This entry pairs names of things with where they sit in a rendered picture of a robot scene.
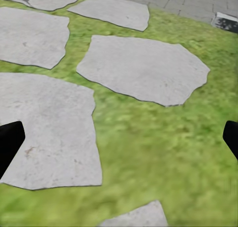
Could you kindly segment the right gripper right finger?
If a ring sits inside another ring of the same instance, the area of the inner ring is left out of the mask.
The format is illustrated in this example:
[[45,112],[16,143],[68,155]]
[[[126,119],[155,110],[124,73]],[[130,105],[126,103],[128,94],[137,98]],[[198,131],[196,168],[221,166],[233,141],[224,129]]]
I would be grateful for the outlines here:
[[223,139],[238,160],[238,122],[226,122]]

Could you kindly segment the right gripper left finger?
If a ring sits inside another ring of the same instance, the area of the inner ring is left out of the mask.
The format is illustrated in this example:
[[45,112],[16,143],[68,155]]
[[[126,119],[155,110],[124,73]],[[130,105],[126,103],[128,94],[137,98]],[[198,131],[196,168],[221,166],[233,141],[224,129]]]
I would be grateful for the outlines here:
[[21,121],[0,126],[0,179],[25,140]]

